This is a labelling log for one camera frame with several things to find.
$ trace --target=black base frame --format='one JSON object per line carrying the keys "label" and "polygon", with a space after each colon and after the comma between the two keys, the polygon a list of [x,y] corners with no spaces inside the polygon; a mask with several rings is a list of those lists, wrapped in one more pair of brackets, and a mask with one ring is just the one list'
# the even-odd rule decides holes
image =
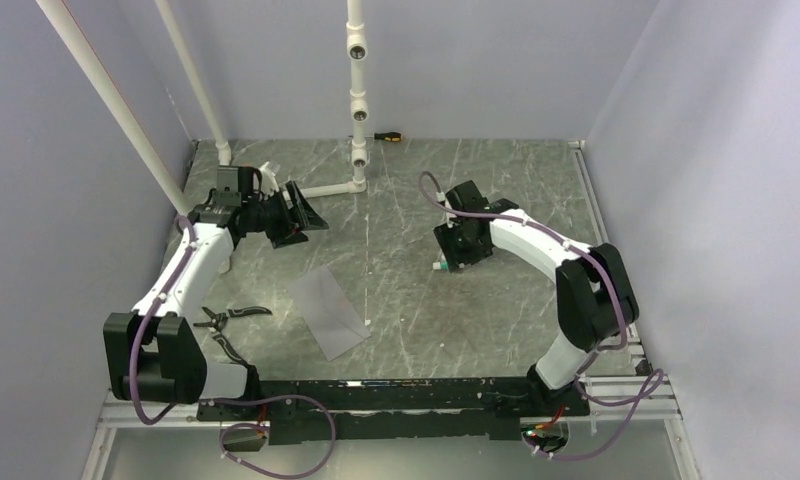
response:
{"label": "black base frame", "polygon": [[[390,439],[487,435],[519,440],[522,417],[587,416],[588,402],[569,388],[549,403],[533,400],[526,377],[398,380],[262,381],[261,397],[305,395],[333,413],[337,438]],[[201,422],[255,421],[261,407],[201,403]],[[308,402],[268,405],[271,445],[328,440],[326,417]]]}

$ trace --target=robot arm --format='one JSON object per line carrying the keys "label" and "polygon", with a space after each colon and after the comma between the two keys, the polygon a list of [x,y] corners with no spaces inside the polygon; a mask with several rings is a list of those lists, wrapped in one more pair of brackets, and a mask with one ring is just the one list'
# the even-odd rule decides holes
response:
{"label": "robot arm", "polygon": [[[259,169],[220,166],[217,186],[208,200],[188,215],[196,235],[187,265],[177,253],[149,292],[129,313],[113,313],[103,327],[109,377],[115,397],[129,400],[129,358],[141,319],[154,307],[142,344],[156,340],[157,349],[142,347],[138,357],[140,400],[194,403],[201,398],[255,396],[258,372],[253,366],[212,362],[200,350],[187,317],[200,310],[218,268],[249,233],[264,232],[274,248],[305,242],[306,230],[328,228],[303,198],[294,182],[285,185],[289,207],[269,164]],[[182,234],[179,251],[192,243]],[[174,272],[181,272],[166,295],[162,292]]]}
{"label": "robot arm", "polygon": [[[489,203],[472,181],[445,194],[451,208],[475,213],[503,214],[533,221],[515,203]],[[609,244],[592,247],[561,234],[563,243],[534,228],[503,219],[449,217],[434,229],[450,271],[492,255],[493,247],[510,251],[555,282],[559,333],[553,345],[533,365],[529,379],[543,401],[550,401],[570,384],[601,342],[618,335],[612,300],[594,268],[569,246],[594,257],[611,278],[627,324],[638,318],[638,304],[617,249]]]}

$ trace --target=lavender wall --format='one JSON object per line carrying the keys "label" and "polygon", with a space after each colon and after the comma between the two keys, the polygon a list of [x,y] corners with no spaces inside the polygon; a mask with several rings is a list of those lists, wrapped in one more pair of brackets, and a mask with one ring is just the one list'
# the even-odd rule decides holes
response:
{"label": "lavender wall", "polygon": [[[118,0],[194,138],[210,138],[152,1]],[[352,133],[346,2],[173,0],[231,138]],[[369,128],[585,138],[657,0],[364,0]]]}
{"label": "lavender wall", "polygon": [[800,0],[663,0],[588,146],[704,478],[800,478]]}
{"label": "lavender wall", "polygon": [[[181,181],[191,144],[123,12],[69,3]],[[0,2],[0,479],[79,478],[103,321],[152,282],[172,215],[36,3]]]}

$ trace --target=marble floor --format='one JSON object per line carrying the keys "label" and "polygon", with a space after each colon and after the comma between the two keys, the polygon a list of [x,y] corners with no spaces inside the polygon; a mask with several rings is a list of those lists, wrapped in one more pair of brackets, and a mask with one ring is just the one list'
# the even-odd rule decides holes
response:
{"label": "marble floor", "polygon": [[[204,299],[212,310],[261,305],[272,317],[231,320],[225,334],[264,379],[381,379],[524,375],[557,332],[555,288],[513,256],[494,256],[459,273],[433,271],[442,221],[417,189],[421,170],[447,189],[474,180],[489,200],[518,203],[535,219],[597,243],[583,185],[563,141],[404,140],[370,146],[369,188],[310,200],[329,222],[305,244],[273,250],[263,234],[241,241],[232,270]],[[238,141],[234,164],[279,163],[279,179],[303,187],[351,175],[344,140]],[[191,201],[214,186],[217,153],[201,142],[185,187]],[[328,265],[372,336],[329,362],[286,287]],[[203,351],[225,361],[207,332]],[[595,375],[633,375],[629,354],[604,354]]]}

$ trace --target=pliers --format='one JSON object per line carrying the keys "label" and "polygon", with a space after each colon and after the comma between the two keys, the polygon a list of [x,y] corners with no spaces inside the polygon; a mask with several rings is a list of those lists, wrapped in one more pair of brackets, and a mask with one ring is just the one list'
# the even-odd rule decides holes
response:
{"label": "pliers", "polygon": [[229,343],[229,339],[223,336],[223,327],[230,318],[249,317],[250,315],[273,315],[273,312],[265,307],[247,307],[247,308],[230,308],[226,313],[214,313],[207,307],[202,307],[206,315],[209,316],[211,321],[195,323],[195,327],[208,328],[212,334],[212,340],[218,343],[223,348],[223,353],[233,362],[249,367],[244,358],[235,351],[235,348]]}

